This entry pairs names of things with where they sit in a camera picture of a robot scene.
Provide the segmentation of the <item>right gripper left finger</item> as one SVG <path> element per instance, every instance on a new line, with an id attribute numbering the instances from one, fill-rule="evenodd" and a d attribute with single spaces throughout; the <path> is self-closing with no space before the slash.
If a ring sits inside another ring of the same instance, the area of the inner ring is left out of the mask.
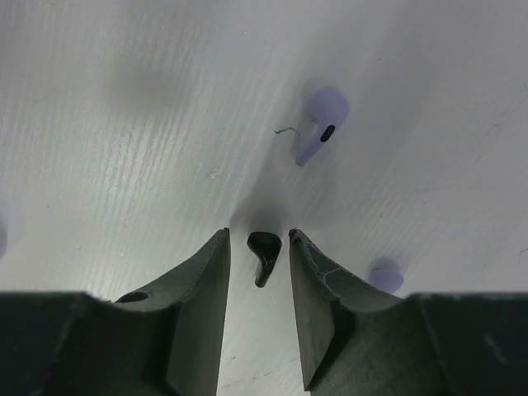
<path id="1" fill-rule="evenodd" d="M 110 302 L 85 292 L 1 295 L 4 395 L 213 395 L 230 233 Z"/>

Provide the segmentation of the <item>black earbud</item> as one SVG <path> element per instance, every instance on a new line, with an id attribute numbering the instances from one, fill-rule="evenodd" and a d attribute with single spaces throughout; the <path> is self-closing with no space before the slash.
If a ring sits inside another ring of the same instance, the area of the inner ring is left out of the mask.
<path id="1" fill-rule="evenodd" d="M 277 259 L 280 256 L 282 248 L 281 238 L 274 233 L 252 232 L 247 238 L 247 247 L 259 261 L 255 286 L 263 288 L 275 269 Z"/>

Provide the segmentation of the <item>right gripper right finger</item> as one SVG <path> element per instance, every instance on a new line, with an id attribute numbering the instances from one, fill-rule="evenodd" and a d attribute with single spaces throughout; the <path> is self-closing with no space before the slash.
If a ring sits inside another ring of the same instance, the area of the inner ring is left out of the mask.
<path id="1" fill-rule="evenodd" d="M 524 395 L 527 296 L 384 293 L 299 229 L 290 275 L 304 389 L 312 395 Z"/>

